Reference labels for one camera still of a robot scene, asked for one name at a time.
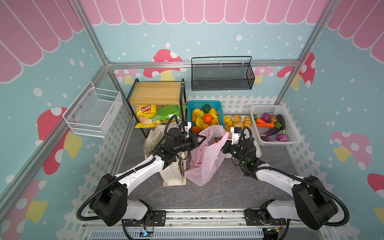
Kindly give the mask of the green avocado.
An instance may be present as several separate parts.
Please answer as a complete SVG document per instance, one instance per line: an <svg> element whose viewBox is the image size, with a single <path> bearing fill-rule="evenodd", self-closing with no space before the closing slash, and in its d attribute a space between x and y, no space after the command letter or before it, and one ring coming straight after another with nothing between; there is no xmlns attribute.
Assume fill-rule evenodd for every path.
<svg viewBox="0 0 384 240"><path fill-rule="evenodd" d="M212 109L211 106L208 105L208 104L205 104L205 105L202 107L202 111L203 111L205 114L209 113L211 109Z"/></svg>

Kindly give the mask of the yellow chips bag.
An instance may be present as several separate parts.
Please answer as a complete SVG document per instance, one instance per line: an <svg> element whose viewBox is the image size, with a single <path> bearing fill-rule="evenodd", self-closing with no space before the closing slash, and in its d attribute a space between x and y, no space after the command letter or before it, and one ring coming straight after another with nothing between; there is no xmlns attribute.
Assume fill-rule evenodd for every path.
<svg viewBox="0 0 384 240"><path fill-rule="evenodd" d="M135 126L136 129L155 128L161 122L154 118L157 113L156 105L141 105L136 106L136 117L139 123Z"/></svg>

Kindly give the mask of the purple onion back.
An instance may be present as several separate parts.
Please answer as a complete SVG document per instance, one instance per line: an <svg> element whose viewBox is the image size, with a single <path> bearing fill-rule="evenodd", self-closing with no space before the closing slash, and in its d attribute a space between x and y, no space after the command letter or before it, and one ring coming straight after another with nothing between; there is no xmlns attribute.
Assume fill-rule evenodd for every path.
<svg viewBox="0 0 384 240"><path fill-rule="evenodd" d="M261 119L266 123L269 123L271 121L271 115L269 113L263 113Z"/></svg>

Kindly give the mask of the orange carrot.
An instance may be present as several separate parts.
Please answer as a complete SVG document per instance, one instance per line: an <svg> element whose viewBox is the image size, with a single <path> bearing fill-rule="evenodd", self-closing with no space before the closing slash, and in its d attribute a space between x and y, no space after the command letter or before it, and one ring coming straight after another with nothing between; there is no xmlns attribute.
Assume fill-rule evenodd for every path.
<svg viewBox="0 0 384 240"><path fill-rule="evenodd" d="M275 123L272 123L272 122L271 123L267 123L263 119L257 118L256 119L256 126L259 127L259 128L274 128L275 127Z"/></svg>

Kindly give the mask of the orange tomato fruit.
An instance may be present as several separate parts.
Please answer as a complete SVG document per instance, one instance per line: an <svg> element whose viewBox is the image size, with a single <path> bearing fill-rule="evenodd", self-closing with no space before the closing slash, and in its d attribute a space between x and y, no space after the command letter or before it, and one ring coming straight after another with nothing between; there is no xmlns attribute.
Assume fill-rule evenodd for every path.
<svg viewBox="0 0 384 240"><path fill-rule="evenodd" d="M206 124L210 124L213 120L213 116L211 114L204 114L203 116L203 121L206 123Z"/></svg>

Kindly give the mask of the beige canvas tote bag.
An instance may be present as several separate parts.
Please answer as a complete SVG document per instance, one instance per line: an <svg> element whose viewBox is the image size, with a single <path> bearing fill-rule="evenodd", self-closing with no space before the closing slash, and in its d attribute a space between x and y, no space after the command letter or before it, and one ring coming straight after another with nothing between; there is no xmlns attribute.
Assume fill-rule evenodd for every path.
<svg viewBox="0 0 384 240"><path fill-rule="evenodd" d="M165 125L158 125L153 130L149 131L149 135L144 143L144 154L147 158L150 154L150 151L153 150L155 145L163 137L165 130ZM185 176L185 171L187 168L187 152L180 152L175 158L175 161L172 162L164 170L160 171L160 175L163 178L164 187L172 186L183 186L187 184L187 178Z"/></svg>

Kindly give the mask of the dark purple eggplant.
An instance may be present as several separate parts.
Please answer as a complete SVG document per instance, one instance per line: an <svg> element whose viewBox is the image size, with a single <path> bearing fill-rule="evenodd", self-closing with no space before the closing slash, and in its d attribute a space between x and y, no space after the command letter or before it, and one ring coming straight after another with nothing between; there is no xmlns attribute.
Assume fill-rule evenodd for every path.
<svg viewBox="0 0 384 240"><path fill-rule="evenodd" d="M278 128L270 128L267 132L262 133L260 136L268 138L270 136L278 134L280 131L281 131L281 129L278 129Z"/></svg>

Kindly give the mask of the purple onion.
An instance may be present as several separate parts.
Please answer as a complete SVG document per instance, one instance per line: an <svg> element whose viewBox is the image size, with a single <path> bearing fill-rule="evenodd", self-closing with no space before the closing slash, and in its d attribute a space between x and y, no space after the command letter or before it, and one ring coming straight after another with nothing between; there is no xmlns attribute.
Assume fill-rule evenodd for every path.
<svg viewBox="0 0 384 240"><path fill-rule="evenodd" d="M280 134L280 135L278 135L277 140L280 142L289 142L290 138L286 134Z"/></svg>
<svg viewBox="0 0 384 240"><path fill-rule="evenodd" d="M263 113L261 119L266 123L269 123L271 121L271 115L269 113Z"/></svg>

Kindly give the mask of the small striped bread roll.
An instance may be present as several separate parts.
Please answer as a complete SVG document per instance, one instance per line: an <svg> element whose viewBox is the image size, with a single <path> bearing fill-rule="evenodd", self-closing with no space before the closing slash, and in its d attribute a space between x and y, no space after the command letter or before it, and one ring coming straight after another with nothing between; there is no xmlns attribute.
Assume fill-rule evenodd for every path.
<svg viewBox="0 0 384 240"><path fill-rule="evenodd" d="M251 127L252 126L252 123L253 123L253 121L252 121L252 119L251 119L251 117L250 116L245 116L245 118L244 118L244 127Z"/></svg>

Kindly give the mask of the wooden black-frame shelf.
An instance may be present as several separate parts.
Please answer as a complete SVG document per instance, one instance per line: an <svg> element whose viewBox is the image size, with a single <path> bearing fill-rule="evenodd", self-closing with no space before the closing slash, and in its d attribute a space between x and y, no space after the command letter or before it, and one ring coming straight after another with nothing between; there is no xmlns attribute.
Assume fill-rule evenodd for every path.
<svg viewBox="0 0 384 240"><path fill-rule="evenodd" d="M137 105L178 105L182 120L186 118L183 109L187 103L184 79L180 82L140 82L135 79L126 101L136 124L139 123L134 109Z"/></svg>

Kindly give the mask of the long striped croissant bread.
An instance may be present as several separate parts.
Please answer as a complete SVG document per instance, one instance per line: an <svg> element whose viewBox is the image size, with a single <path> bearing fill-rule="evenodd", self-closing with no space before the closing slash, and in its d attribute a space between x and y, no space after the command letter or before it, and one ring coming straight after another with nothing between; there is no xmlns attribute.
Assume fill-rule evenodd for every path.
<svg viewBox="0 0 384 240"><path fill-rule="evenodd" d="M233 123L233 127L234 128L241 128L241 129L243 129L244 128L244 123L243 122L234 122Z"/></svg>

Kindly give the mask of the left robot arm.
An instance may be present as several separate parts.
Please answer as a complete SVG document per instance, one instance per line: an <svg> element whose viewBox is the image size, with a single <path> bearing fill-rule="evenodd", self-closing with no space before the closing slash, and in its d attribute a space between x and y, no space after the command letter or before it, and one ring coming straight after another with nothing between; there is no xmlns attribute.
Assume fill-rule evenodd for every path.
<svg viewBox="0 0 384 240"><path fill-rule="evenodd" d="M116 176L104 175L95 192L79 207L76 217L79 221L102 220L111 227L127 220L147 226L153 220L153 209L143 200L130 201L129 194L154 174L161 172L175 162L179 153L199 147L205 136L189 132L183 123L165 126L163 137L139 165Z"/></svg>

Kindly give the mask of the brown potato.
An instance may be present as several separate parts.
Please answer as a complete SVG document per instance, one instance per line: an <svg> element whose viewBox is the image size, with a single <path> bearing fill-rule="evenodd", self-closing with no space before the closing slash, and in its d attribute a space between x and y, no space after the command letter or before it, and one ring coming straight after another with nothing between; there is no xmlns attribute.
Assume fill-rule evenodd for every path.
<svg viewBox="0 0 384 240"><path fill-rule="evenodd" d="M271 115L271 120L270 120L270 122L272 122L272 123L276 123L276 122L278 122L278 118L277 118L277 116L276 116L276 115Z"/></svg>

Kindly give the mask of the pink plastic grocery bag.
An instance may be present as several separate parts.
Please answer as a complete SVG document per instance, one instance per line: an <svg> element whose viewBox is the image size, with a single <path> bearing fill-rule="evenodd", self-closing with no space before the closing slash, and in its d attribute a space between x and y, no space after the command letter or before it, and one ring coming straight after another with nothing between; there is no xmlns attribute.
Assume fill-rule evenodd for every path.
<svg viewBox="0 0 384 240"><path fill-rule="evenodd" d="M221 125L210 126L199 133L199 139L205 140L191 151L190 169L185 172L188 180L201 187L213 178L225 159L222 148L229 134Z"/></svg>

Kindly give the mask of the black mesh wall basket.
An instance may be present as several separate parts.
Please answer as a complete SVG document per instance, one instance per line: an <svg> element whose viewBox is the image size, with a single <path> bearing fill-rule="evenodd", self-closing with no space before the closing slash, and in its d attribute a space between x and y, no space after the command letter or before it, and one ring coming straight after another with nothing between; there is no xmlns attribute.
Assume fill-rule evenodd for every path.
<svg viewBox="0 0 384 240"><path fill-rule="evenodd" d="M255 75L250 56L191 58L192 91L251 90Z"/></svg>

